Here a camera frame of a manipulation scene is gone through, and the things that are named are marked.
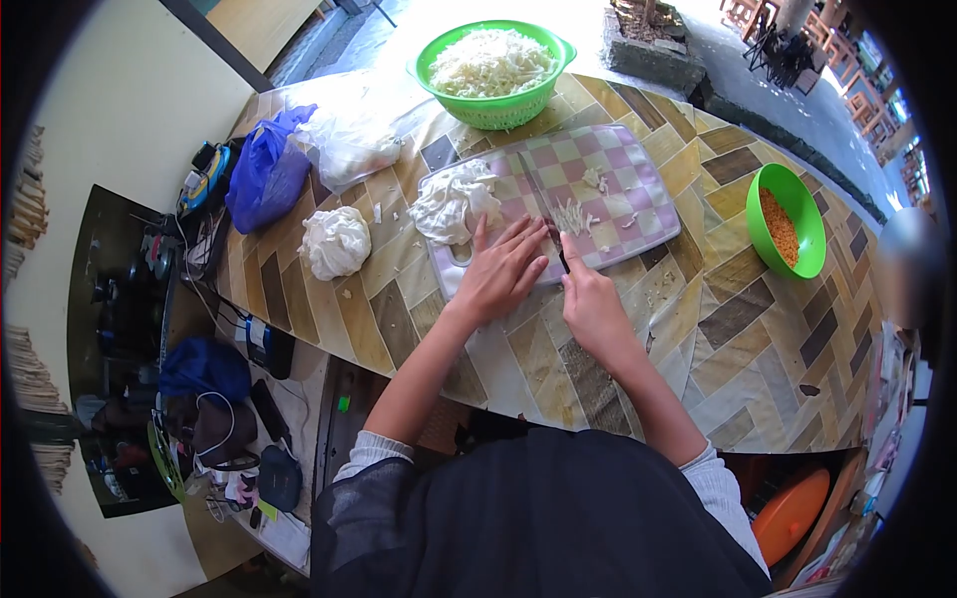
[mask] pink checkered cutting board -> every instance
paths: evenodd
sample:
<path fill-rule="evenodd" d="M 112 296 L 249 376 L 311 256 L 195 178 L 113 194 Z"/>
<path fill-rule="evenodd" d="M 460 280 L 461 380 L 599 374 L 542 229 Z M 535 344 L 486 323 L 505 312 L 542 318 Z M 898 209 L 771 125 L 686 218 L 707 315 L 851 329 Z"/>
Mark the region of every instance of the pink checkered cutting board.
<path fill-rule="evenodd" d="M 648 251 L 681 230 L 678 212 L 661 175 L 631 130 L 623 124 L 596 124 L 504 145 L 462 161 L 482 159 L 499 176 L 492 194 L 501 201 L 503 222 L 489 232 L 490 242 L 524 214 L 541 215 L 519 162 L 519 152 L 549 206 L 558 201 L 565 205 L 574 197 L 581 202 L 583 215 L 590 213 L 598 218 L 599 222 L 591 225 L 591 236 L 582 232 L 572 237 L 585 263 L 596 270 Z M 424 177 L 419 188 L 453 166 Z M 582 180 L 587 168 L 597 168 L 599 176 L 607 179 L 607 193 Z M 466 221 L 471 231 L 475 224 L 471 217 Z M 428 248 L 442 294 L 448 300 L 456 293 L 469 263 L 463 254 L 471 252 L 456 248 L 456 257 L 453 248 L 432 241 Z M 548 267 L 536 283 L 559 282 L 565 269 L 549 238 L 536 255 L 548 256 Z"/>

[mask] planter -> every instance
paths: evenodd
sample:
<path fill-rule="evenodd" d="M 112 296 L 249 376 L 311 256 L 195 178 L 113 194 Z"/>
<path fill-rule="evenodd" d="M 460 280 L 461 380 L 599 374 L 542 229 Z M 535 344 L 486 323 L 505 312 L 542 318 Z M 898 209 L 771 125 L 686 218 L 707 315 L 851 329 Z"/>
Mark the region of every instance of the planter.
<path fill-rule="evenodd" d="M 613 71 L 680 90 L 687 98 L 704 77 L 704 62 L 681 43 L 689 34 L 675 7 L 659 2 L 657 11 L 675 17 L 675 25 L 669 27 L 680 31 L 673 29 L 672 40 L 648 44 L 622 35 L 618 15 L 613 8 L 606 8 L 605 61 Z"/>

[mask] orange lentil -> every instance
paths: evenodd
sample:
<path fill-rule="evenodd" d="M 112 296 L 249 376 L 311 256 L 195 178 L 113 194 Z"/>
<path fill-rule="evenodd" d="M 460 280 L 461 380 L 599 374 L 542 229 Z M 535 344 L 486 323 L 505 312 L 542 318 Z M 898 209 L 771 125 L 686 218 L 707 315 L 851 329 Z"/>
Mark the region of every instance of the orange lentil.
<path fill-rule="evenodd" d="M 781 252 L 781 256 L 791 268 L 797 263 L 797 233 L 794 231 L 794 223 L 790 221 L 788 213 L 777 203 L 774 194 L 770 189 L 758 188 L 758 195 L 761 197 L 761 212 L 765 216 L 765 222 L 768 224 L 768 232 L 771 233 L 771 240 L 774 246 Z"/>

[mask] mulch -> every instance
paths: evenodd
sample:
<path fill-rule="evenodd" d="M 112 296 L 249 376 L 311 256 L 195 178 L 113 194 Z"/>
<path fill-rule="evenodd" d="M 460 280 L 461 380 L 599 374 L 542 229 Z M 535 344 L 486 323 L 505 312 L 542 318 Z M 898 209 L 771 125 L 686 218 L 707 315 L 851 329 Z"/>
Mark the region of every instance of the mulch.
<path fill-rule="evenodd" d="M 656 39 L 671 39 L 662 29 L 665 25 L 670 25 L 670 19 L 666 19 L 660 12 L 656 11 L 649 25 L 645 23 L 645 3 L 636 0 L 612 0 L 612 7 L 618 14 L 618 23 L 621 25 L 621 34 L 629 39 L 636 39 L 645 43 L 654 43 Z"/>

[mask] white long-sleeve shirt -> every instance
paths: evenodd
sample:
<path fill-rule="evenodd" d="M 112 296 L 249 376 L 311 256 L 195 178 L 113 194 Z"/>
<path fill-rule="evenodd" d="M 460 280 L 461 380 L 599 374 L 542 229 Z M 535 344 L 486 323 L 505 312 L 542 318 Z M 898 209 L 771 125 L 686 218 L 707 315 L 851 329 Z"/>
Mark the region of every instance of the white long-sleeve shirt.
<path fill-rule="evenodd" d="M 355 448 L 349 452 L 349 462 L 339 470 L 333 481 L 355 476 L 369 465 L 390 457 L 403 458 L 412 463 L 412 454 L 413 450 L 409 445 L 363 430 L 356 438 Z M 701 499 L 704 510 L 727 530 L 731 538 L 740 544 L 765 575 L 768 575 L 768 566 L 761 556 L 758 541 L 751 532 L 745 509 L 741 506 L 738 480 L 724 467 L 724 459 L 718 458 L 718 452 L 711 446 L 711 442 L 708 441 L 704 451 L 679 467 L 679 470 Z"/>

